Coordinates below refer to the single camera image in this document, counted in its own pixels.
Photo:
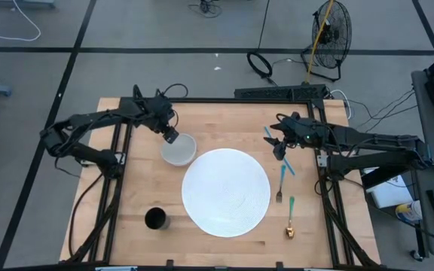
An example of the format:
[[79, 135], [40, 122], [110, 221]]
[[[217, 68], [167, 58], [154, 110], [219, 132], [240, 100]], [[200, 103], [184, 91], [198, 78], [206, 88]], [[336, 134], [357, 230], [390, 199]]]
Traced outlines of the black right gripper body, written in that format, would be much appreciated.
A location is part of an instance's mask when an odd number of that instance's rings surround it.
[[284, 139], [288, 144], [303, 148], [322, 148], [329, 133], [324, 124], [311, 119], [299, 117], [297, 114], [281, 119], [284, 125]]

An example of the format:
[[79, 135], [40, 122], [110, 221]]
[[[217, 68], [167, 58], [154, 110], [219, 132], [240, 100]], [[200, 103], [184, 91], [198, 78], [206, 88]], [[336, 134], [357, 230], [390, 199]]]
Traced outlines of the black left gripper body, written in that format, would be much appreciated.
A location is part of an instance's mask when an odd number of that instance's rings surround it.
[[146, 111], [148, 119], [145, 125], [153, 132], [169, 132], [173, 128], [169, 121], [174, 117], [173, 105], [163, 94], [156, 95], [147, 100]]

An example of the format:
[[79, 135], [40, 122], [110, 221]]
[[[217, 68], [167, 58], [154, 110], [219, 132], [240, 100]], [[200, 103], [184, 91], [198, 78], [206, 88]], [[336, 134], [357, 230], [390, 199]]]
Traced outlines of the white plastic bowl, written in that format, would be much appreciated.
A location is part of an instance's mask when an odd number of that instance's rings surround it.
[[189, 135], [181, 133], [177, 136], [173, 143], [164, 142], [160, 155], [171, 165], [185, 166], [189, 164], [197, 153], [197, 143], [195, 139]]

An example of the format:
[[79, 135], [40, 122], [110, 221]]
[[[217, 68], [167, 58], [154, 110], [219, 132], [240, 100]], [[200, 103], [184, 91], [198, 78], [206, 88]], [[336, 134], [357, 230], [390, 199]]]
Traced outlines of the blue straw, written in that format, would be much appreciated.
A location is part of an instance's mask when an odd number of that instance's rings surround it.
[[[267, 126], [264, 127], [264, 131], [267, 134], [267, 137], [272, 137], [270, 130]], [[287, 160], [286, 157], [283, 158], [283, 162], [286, 164], [287, 169], [290, 171], [290, 173], [295, 176], [295, 170], [293, 169], [292, 165], [290, 164], [290, 162]]]

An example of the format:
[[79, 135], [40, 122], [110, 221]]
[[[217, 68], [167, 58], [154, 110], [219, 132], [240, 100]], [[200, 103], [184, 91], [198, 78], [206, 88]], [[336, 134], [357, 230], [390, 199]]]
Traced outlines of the fork with blue handle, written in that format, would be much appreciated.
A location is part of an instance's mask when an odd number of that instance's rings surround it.
[[282, 188], [283, 188], [283, 182], [285, 179], [285, 174], [286, 174], [286, 165], [283, 164], [280, 167], [280, 182], [279, 182], [279, 190], [277, 191], [276, 194], [276, 202], [277, 203], [281, 203], [283, 200], [283, 193], [282, 193]]

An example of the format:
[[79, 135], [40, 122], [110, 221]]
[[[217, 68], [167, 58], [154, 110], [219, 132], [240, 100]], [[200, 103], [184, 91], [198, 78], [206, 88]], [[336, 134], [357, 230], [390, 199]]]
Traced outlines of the green plastic spoon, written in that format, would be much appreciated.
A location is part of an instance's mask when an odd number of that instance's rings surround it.
[[293, 196], [289, 197], [289, 219], [288, 219], [288, 225], [285, 229], [286, 237], [288, 239], [293, 239], [295, 236], [295, 230], [292, 226], [294, 204], [295, 204], [295, 198]]

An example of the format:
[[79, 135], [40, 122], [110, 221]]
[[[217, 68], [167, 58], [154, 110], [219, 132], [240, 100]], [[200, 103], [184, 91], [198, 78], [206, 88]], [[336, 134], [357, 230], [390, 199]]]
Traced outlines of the black cup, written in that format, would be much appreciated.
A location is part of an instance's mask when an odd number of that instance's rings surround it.
[[170, 225], [170, 216], [162, 208], [151, 208], [145, 214], [145, 225], [151, 230], [165, 230]]

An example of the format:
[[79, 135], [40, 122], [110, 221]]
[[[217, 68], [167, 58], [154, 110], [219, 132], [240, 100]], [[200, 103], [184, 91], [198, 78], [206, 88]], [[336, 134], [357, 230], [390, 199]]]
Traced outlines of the black power strip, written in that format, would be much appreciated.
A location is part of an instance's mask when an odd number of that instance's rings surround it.
[[305, 84], [284, 87], [242, 88], [234, 91], [236, 99], [308, 100], [324, 99], [329, 91], [324, 84]]

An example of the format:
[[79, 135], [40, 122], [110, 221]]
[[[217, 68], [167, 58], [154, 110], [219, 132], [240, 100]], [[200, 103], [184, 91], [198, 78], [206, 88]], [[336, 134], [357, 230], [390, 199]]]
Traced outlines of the white round woven placemat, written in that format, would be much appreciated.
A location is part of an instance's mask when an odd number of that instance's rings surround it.
[[219, 148], [200, 155], [182, 180], [182, 203], [205, 233], [242, 236], [263, 220], [270, 205], [270, 182], [249, 154]]

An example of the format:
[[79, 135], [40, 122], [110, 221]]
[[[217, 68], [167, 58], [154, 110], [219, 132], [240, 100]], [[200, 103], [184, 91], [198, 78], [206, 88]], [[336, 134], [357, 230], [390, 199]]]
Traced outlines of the black floor fan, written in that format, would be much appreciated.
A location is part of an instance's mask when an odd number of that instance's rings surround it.
[[[341, 79], [341, 66], [350, 51], [352, 22], [347, 8], [338, 0], [327, 0], [313, 13], [311, 44], [301, 53], [307, 70], [305, 82], [314, 75], [331, 82]], [[316, 73], [312, 68], [336, 69], [336, 78]]]

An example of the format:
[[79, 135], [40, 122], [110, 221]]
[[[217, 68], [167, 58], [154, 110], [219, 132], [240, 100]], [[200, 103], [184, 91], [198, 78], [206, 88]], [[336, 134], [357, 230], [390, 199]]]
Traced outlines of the white box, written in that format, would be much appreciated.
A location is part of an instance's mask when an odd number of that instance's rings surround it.
[[401, 175], [397, 175], [375, 187], [366, 190], [374, 204], [379, 208], [388, 208], [412, 202], [413, 198]]

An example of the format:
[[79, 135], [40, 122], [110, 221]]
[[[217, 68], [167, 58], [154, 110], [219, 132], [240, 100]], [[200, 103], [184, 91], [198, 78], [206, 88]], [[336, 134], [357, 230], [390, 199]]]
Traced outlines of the white printed can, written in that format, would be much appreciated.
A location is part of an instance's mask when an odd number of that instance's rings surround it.
[[396, 217], [408, 223], [419, 223], [423, 219], [419, 200], [401, 204], [395, 208]]

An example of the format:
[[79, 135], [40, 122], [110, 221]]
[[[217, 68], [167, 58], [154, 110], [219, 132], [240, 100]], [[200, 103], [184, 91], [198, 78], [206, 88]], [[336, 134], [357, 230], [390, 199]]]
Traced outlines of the grey cart base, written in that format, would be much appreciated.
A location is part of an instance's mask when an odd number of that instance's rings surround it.
[[0, 0], [0, 5], [18, 5], [20, 8], [23, 6], [28, 7], [45, 7], [55, 8], [54, 0]]

